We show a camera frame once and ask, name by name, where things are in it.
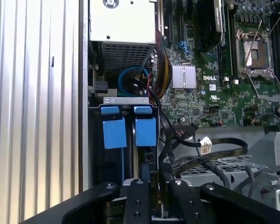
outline cpu socket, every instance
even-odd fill
[[[266,31],[256,34],[256,32],[244,33],[239,29],[237,32],[236,49],[238,70],[243,78],[249,80],[256,96],[259,99],[278,101],[280,94],[273,96],[262,95],[258,92],[253,82],[255,80],[259,81],[260,78],[272,80],[280,91],[280,82],[273,72],[271,45]]]

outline silver heatsink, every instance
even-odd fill
[[[196,67],[192,64],[172,65],[172,88],[194,89],[197,87]]]

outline white connector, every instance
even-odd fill
[[[200,147],[200,155],[205,155],[208,153],[211,153],[211,146],[213,145],[209,137],[204,137],[200,141],[201,147]]]

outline metal side panel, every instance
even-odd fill
[[[78,193],[78,0],[0,0],[0,224]]]

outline motherboard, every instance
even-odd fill
[[[170,6],[175,9],[164,14],[173,70],[171,86],[161,99],[164,112],[175,127],[191,122],[200,127],[274,125],[277,120],[253,119],[280,110],[280,79],[274,74],[270,34],[278,1],[214,1],[222,9],[217,11],[222,15],[217,45],[203,39],[205,33],[218,38],[201,24],[209,9],[199,2],[166,1],[164,6],[165,12]]]

